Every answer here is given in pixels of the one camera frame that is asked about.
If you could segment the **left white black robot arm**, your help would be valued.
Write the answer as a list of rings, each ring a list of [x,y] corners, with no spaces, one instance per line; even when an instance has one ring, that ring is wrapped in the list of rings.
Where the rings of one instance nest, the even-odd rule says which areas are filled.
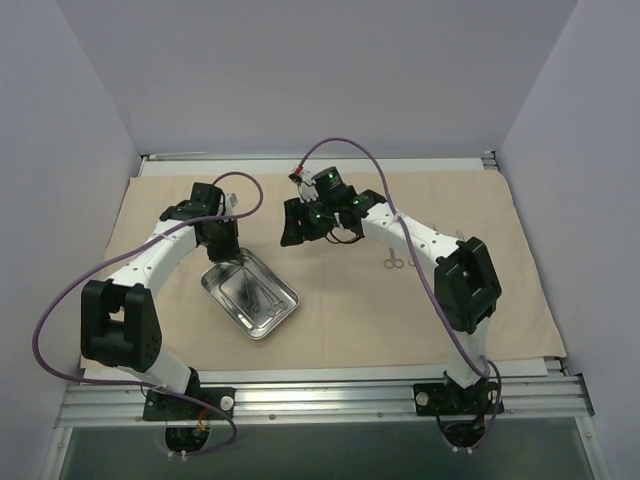
[[[180,262],[197,247],[212,262],[239,255],[236,195],[195,183],[191,196],[168,207],[141,251],[103,281],[81,292],[81,354],[118,368],[142,382],[168,390],[165,405],[179,419],[194,417],[202,405],[194,369],[163,346],[154,297]]]

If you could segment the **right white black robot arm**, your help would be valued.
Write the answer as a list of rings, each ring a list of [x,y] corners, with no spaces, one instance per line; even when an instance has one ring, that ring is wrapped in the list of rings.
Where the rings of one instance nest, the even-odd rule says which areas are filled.
[[[356,191],[336,167],[317,174],[298,167],[289,179],[297,195],[284,203],[281,246],[319,240],[339,228],[411,258],[453,344],[445,403],[455,412],[469,411],[480,400],[476,383],[489,375],[488,322],[502,294],[487,246],[476,237],[460,240],[412,219],[388,191]]]

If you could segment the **steel instrument tray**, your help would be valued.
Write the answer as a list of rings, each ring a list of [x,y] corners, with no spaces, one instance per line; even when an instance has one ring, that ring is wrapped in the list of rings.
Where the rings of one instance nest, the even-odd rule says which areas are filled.
[[[247,267],[259,282],[262,310],[251,317],[246,311],[246,299],[241,269]],[[278,284],[289,304],[289,309],[275,318],[267,313],[268,303],[262,293],[263,283]],[[201,276],[201,285],[221,309],[252,340],[269,336],[300,304],[298,293],[275,271],[249,249],[241,248],[238,260],[215,263]]]

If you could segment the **beige cloth wrap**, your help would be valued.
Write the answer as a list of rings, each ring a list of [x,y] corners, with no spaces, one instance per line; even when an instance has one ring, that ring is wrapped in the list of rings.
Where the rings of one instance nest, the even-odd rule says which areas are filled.
[[[491,217],[497,186],[485,171],[348,173],[344,179],[361,191],[389,190],[401,212],[447,235],[461,229],[489,250],[482,224]],[[386,269],[387,249],[367,239],[281,247],[283,204],[296,193],[283,174],[231,177],[220,185],[237,195],[241,245],[281,276],[300,304],[265,339],[250,339],[202,287],[210,262],[197,249],[154,298],[163,346],[175,356],[200,371],[447,362],[451,342],[414,269]]]

